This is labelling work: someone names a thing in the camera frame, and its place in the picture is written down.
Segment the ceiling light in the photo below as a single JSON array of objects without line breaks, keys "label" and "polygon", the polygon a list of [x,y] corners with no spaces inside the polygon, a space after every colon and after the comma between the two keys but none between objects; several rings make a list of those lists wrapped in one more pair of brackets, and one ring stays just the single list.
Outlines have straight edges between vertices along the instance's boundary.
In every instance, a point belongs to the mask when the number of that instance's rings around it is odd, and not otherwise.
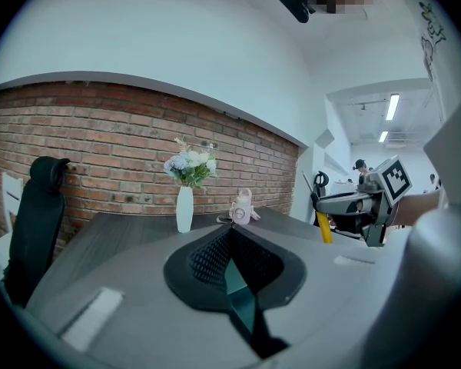
[{"label": "ceiling light", "polygon": [[386,137],[387,137],[387,131],[383,131],[383,133],[381,134],[381,138],[379,138],[379,142],[384,142]]},{"label": "ceiling light", "polygon": [[390,107],[387,110],[386,120],[393,120],[399,100],[400,95],[391,95]]}]

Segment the flower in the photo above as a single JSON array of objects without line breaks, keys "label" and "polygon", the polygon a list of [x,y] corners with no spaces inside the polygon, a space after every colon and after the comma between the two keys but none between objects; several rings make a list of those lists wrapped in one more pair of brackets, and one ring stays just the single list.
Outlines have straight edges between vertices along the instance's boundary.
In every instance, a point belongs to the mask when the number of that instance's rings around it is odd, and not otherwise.
[{"label": "flower", "polygon": [[164,163],[164,172],[172,178],[179,179],[183,186],[201,187],[201,182],[209,176],[216,176],[217,162],[212,154],[213,145],[207,151],[199,153],[179,138],[175,141],[181,146],[179,154]]},{"label": "flower", "polygon": [[197,151],[189,151],[187,153],[189,168],[196,168],[198,165],[201,165],[200,154]]},{"label": "flower", "polygon": [[207,168],[208,168],[208,171],[210,171],[212,175],[215,175],[215,170],[217,169],[217,162],[215,161],[214,158],[211,158],[210,160],[207,161]]},{"label": "flower", "polygon": [[200,164],[207,164],[207,161],[208,161],[208,158],[210,157],[210,155],[208,153],[200,153]]}]

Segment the chair backrest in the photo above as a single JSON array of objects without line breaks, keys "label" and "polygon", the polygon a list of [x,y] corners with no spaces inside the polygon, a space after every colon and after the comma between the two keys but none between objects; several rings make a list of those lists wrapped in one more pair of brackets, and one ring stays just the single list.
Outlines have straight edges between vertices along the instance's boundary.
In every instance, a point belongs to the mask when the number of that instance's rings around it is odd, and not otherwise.
[{"label": "chair backrest", "polygon": [[10,242],[4,286],[14,304],[25,306],[53,258],[65,209],[59,192],[67,158],[39,157],[31,165]]},{"label": "chair backrest", "polygon": [[2,172],[2,200],[7,232],[12,231],[10,214],[17,216],[18,206],[21,204],[23,184],[22,179],[15,179],[7,175],[7,172]]}]

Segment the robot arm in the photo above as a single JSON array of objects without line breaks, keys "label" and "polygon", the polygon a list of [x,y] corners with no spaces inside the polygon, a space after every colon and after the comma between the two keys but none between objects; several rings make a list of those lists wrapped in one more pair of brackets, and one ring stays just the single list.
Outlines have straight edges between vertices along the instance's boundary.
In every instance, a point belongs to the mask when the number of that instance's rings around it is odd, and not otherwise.
[{"label": "robot arm", "polygon": [[412,188],[406,169],[392,157],[363,177],[357,193],[319,198],[314,192],[314,209],[333,216],[355,219],[355,232],[360,232],[368,246],[382,246],[386,222],[396,203]]}]

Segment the yellow part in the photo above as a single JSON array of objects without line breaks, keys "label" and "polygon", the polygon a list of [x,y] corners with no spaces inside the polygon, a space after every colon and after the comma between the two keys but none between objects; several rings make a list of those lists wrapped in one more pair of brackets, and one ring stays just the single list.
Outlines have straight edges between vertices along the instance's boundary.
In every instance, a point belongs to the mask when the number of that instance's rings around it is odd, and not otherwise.
[{"label": "yellow part", "polygon": [[331,236],[330,223],[328,217],[324,213],[316,212],[317,220],[320,223],[321,234],[323,235],[324,243],[333,243],[333,237]]}]

